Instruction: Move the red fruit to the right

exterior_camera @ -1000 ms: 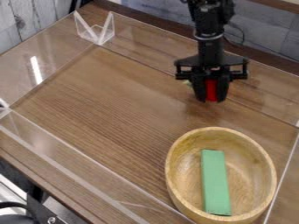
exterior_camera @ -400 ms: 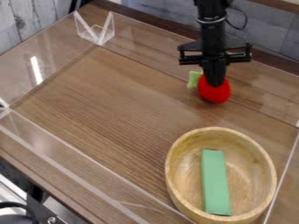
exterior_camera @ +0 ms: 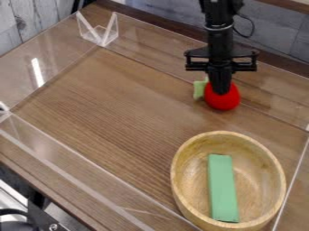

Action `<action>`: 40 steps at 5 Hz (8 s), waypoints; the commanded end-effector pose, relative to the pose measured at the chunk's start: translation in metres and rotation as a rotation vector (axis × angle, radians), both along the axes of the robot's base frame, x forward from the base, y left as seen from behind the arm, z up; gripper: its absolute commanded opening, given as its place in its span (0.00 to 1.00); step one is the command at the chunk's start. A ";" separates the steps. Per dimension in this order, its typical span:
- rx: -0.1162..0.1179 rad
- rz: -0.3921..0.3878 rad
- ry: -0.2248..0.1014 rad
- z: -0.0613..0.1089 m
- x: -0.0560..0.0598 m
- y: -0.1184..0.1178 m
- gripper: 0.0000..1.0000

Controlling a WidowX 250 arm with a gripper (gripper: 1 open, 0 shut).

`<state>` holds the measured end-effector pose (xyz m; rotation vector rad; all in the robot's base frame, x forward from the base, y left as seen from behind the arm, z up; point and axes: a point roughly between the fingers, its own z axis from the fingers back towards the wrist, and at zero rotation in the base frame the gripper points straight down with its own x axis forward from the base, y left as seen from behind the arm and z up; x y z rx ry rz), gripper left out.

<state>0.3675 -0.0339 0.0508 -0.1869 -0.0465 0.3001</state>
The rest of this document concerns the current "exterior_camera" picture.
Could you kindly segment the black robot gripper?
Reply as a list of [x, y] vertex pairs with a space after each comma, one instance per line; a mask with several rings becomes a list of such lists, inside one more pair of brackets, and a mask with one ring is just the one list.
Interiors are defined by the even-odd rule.
[[258, 51], [234, 45], [231, 28], [208, 31], [207, 45], [183, 53], [184, 68], [188, 71], [208, 72], [214, 92], [226, 95], [230, 90], [231, 72], [257, 71], [258, 54]]

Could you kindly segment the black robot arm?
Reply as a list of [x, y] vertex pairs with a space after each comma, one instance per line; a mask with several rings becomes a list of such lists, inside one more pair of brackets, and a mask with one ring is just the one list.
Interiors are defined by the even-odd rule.
[[187, 50], [186, 70], [207, 74], [214, 92], [226, 95], [231, 77], [238, 71], [257, 71], [258, 51], [238, 48], [233, 42], [234, 16], [243, 7], [242, 0], [200, 0], [204, 15], [207, 45]]

